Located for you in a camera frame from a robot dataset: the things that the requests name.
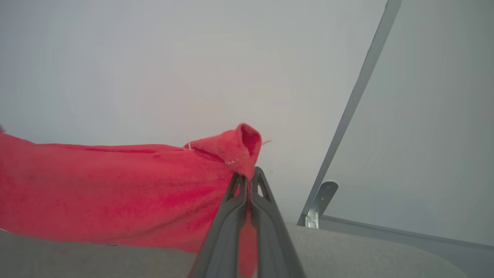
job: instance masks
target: metal bracket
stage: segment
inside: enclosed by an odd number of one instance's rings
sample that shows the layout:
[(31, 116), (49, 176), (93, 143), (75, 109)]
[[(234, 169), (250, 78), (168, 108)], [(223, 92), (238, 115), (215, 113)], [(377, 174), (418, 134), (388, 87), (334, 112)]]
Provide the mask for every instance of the metal bracket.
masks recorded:
[(305, 226), (307, 228), (319, 229), (319, 217), (324, 213), (338, 190), (338, 184), (332, 181), (324, 182), (317, 190), (316, 197), (305, 216)]

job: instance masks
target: gray baseboard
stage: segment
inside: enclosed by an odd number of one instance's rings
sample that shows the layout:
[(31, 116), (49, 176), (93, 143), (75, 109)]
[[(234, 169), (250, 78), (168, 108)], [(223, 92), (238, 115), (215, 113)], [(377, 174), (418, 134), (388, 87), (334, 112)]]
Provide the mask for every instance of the gray baseboard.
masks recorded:
[(470, 278), (494, 277), (494, 246), (400, 231), (325, 215), (319, 221), (319, 228), (414, 246), (447, 260)]

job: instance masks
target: red cloth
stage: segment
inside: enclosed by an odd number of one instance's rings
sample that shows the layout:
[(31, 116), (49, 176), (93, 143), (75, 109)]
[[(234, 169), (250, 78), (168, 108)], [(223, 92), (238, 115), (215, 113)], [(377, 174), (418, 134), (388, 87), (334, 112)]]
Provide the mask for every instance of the red cloth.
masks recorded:
[[(260, 148), (246, 124), (183, 148), (34, 144), (0, 133), (0, 229), (197, 253), (233, 173), (252, 178)], [(244, 276), (256, 268), (252, 240), (246, 226)]]

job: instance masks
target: white panel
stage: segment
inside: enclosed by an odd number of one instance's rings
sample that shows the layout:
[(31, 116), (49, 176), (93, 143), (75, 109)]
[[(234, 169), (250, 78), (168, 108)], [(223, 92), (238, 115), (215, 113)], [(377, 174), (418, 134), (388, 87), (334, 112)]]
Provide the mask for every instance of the white panel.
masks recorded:
[(403, 1), (326, 174), (326, 213), (494, 245), (494, 5)]
[(34, 142), (186, 142), (246, 122), (296, 221), (385, 0), (16, 0), (0, 8), (0, 124)]

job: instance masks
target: gray felt surface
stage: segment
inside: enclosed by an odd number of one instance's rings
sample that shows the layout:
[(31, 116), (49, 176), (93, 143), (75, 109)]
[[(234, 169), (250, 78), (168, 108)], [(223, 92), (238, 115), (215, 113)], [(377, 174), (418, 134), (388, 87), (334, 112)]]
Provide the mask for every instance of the gray felt surface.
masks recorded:
[[(445, 260), (397, 243), (287, 225), (308, 278), (464, 278)], [(2, 278), (185, 278), (194, 254), (52, 242), (0, 231)]]

